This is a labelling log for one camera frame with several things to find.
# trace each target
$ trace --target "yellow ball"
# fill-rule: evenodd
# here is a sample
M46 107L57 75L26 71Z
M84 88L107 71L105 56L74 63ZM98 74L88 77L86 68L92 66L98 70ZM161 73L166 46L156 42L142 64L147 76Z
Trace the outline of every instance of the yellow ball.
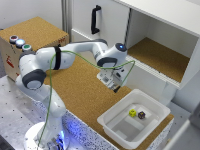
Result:
M136 116L136 111L135 111L135 109L131 109L131 110L129 111L129 115L130 115L131 117Z

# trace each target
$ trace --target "green cable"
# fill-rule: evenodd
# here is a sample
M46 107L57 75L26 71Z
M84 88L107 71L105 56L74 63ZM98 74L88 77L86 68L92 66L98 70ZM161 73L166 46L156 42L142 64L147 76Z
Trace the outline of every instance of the green cable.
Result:
M78 53L75 53L75 52L72 52L72 51L61 51L61 52L67 52L67 53L72 53L72 54L75 54L77 56L79 56L80 58L82 58L83 60L85 60L87 63L89 63L90 65L96 67L96 68L100 68L100 69L115 69L115 68L119 68L119 67L122 67L122 66L125 66L131 62L133 62L133 65L131 66L129 72L127 73L126 77L124 78L124 80L122 81L122 84L120 86L123 85L124 81L127 79L128 75L130 74L131 70L133 69L134 65L135 65L135 61L132 60L132 61L128 61L122 65L119 65L119 66L115 66L115 67L110 67L110 68L105 68L105 67L99 67L97 65L94 65L93 63L91 63L90 61L88 61L87 59L85 59L84 57L82 57L81 55L79 55ZM54 54L51 58L51 62L50 62L50 100L49 100L49 106L48 106L48 109L47 109L47 117L46 117L46 121L45 121L45 124L44 124L44 128L42 130L42 134L40 136L40 140L39 140L39 143L38 143L38 147L40 145L40 142L41 142L41 139L42 139L42 136L43 136L43 133L44 133L44 130L46 128L46 124L47 124L47 120L49 118L49 110L50 110L50 104L51 104L51 96L52 96L52 78L51 78L51 67L52 67L52 62L53 62L53 59L54 57L56 56L56 54Z

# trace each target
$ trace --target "white plastic tub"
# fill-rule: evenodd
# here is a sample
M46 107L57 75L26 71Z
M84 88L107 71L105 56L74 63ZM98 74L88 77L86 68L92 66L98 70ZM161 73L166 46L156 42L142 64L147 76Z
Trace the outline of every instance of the white plastic tub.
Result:
M129 116L135 109L137 115ZM144 119L138 113L146 114ZM170 109L135 89L103 113L97 121L105 133L126 149L137 148L145 138L169 115Z

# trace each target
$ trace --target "black handle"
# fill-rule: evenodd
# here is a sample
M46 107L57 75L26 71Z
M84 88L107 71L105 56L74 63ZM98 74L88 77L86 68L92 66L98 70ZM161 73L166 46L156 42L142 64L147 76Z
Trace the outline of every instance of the black handle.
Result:
M91 31L92 34L98 33L100 30L96 28L96 12L101 10L101 7L96 5L96 8L92 10L92 24L91 24Z

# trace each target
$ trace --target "brown cork surface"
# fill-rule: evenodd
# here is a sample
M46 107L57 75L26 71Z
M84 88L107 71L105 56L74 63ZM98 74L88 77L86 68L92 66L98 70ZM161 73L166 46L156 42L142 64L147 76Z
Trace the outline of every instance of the brown cork surface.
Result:
M69 111L119 149L123 149L104 133L102 126L97 122L97 118L131 92L131 89L122 87L115 94L97 79L98 73L98 69L76 57L69 69L52 71L53 88L62 98ZM45 79L45 84L50 84L49 77ZM145 150L172 119L173 116L169 115L137 150Z
M12 35L17 35L20 39L24 39L26 44L32 46L34 51L64 36L68 36L66 32L40 17L32 18L0 31L0 37L7 42L9 42L9 38Z
M131 47L128 54L178 82L181 82L190 60L149 38Z

